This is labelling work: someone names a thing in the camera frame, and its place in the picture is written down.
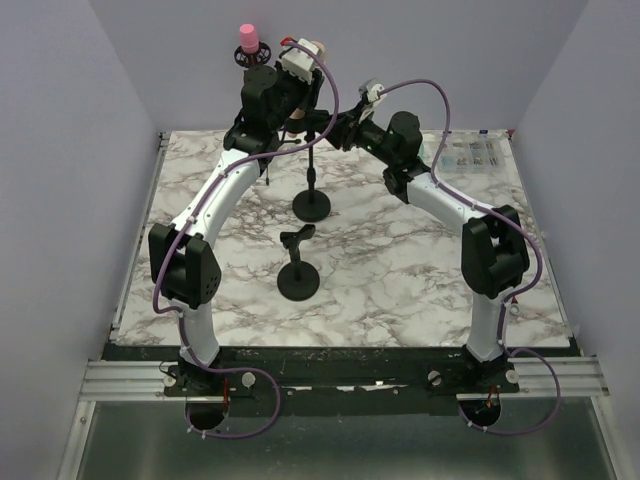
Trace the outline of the beige microphone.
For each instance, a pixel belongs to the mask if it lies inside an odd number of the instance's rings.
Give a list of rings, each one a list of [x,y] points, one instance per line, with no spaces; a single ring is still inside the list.
[[[290,138],[306,130],[304,120],[317,105],[324,82],[320,65],[324,65],[326,59],[326,47],[321,42],[300,38],[296,43],[311,51],[314,57],[298,48],[289,48],[281,56],[283,70],[306,86],[303,99],[285,123],[285,130]]]

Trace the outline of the tripod mic stand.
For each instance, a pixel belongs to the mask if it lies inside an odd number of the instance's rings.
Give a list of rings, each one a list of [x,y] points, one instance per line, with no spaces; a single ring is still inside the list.
[[[236,62],[245,68],[241,109],[225,137],[225,147],[248,155],[277,151],[282,145],[289,116],[303,99],[306,87],[285,72],[279,63],[269,66],[270,48],[260,42],[257,53],[236,51]]]

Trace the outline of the pink microphone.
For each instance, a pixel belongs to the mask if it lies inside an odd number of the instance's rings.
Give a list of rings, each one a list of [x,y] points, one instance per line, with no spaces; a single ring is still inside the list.
[[[239,27],[241,50],[249,55],[254,55],[260,50],[260,40],[256,27],[251,23],[244,23]]]

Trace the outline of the tall round-base mic stand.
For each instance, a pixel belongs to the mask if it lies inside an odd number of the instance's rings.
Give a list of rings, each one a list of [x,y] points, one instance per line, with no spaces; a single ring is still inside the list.
[[[307,223],[317,223],[327,218],[331,212],[328,196],[315,187],[316,169],[314,165],[314,147],[308,148],[308,167],[306,171],[307,189],[299,192],[292,202],[295,216]]]

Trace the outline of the short round-base mic stand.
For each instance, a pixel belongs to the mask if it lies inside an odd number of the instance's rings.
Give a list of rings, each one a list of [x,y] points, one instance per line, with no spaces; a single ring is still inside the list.
[[[277,276],[277,287],[283,297],[291,301],[305,301],[318,291],[320,276],[310,263],[301,260],[300,243],[310,240],[315,234],[313,224],[305,224],[296,232],[282,232],[280,241],[289,253],[290,261],[281,268]]]

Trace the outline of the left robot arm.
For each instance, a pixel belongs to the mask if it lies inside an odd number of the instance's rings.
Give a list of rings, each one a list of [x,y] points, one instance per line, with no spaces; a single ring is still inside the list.
[[[211,301],[221,281],[213,247],[244,193],[280,155],[279,132],[295,110],[315,107],[332,75],[323,62],[296,66],[281,59],[274,66],[252,66],[244,73],[242,107],[224,137],[219,163],[191,203],[168,225],[148,234],[152,305],[178,315],[180,356],[192,364],[187,382],[201,395],[214,393],[222,380],[213,364],[219,354]]]

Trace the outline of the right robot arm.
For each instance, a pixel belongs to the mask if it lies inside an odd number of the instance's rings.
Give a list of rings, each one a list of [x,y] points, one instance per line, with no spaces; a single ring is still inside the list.
[[[500,305],[521,285],[530,267],[517,211],[494,208],[432,178],[433,169],[421,158],[423,135],[418,117],[394,114],[387,128],[371,115],[362,117],[358,105],[341,112],[327,136],[336,149],[361,148],[383,162],[384,184],[390,194],[444,223],[461,239],[460,270],[473,291],[472,320],[465,349],[472,360],[460,367],[460,379],[480,392],[496,380],[492,361],[503,355],[504,321]]]

